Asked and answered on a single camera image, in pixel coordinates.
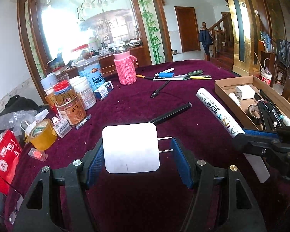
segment clamp jaw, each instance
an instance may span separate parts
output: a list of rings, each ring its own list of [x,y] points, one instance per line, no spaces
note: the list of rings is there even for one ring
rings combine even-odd
[[[290,144],[286,143],[290,141],[290,137],[263,131],[244,131],[245,134],[238,134],[232,140],[235,150],[266,158],[271,167],[290,181]]]
[[[171,148],[182,182],[194,192],[181,232],[207,231],[207,218],[215,185],[220,185],[221,191],[216,225],[212,231],[266,231],[257,201],[236,166],[223,169],[196,159],[177,138],[172,139]],[[100,138],[93,150],[66,168],[52,170],[48,166],[43,167],[23,200],[13,232],[65,230],[59,186],[65,186],[66,189],[73,231],[99,231],[90,212],[85,190],[95,184],[103,166],[103,154]]]

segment pink bottle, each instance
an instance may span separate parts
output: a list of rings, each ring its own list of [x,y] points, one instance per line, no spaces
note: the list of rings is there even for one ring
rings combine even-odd
[[[114,56],[114,62],[120,83],[122,85],[135,83],[136,73],[134,64],[137,63],[136,57],[130,54],[127,46],[117,46]]]

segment floor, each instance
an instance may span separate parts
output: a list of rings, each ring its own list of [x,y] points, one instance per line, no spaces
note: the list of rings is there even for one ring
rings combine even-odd
[[[173,61],[183,61],[183,60],[191,60],[198,59],[204,60],[204,50],[203,51],[188,51],[184,53],[178,53],[173,55]]]
[[[191,60],[191,59],[204,60],[204,50],[202,50],[202,51],[189,51],[189,52],[184,52],[184,53],[179,53],[177,55],[173,55],[173,61],[182,61],[182,60]],[[282,94],[282,91],[284,89],[284,87],[280,84],[274,84],[273,88],[280,95]]]

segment yellow tape roll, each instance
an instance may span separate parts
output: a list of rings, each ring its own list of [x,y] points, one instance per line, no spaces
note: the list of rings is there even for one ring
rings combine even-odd
[[[57,133],[53,128],[53,123],[50,119],[44,119],[32,129],[28,141],[30,141],[36,149],[45,151],[51,147],[56,139]]]

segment cardboard box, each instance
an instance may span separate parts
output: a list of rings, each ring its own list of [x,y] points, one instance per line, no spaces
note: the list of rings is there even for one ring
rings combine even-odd
[[[217,80],[215,82],[216,94],[225,102],[245,128],[262,130],[262,125],[256,126],[246,114],[250,105],[257,104],[255,99],[239,100],[242,107],[242,109],[240,109],[229,97],[230,93],[235,93],[235,87],[240,85],[250,85],[255,92],[263,90],[274,104],[276,104],[282,114],[290,119],[290,104],[273,88],[262,82],[257,77],[246,76]]]

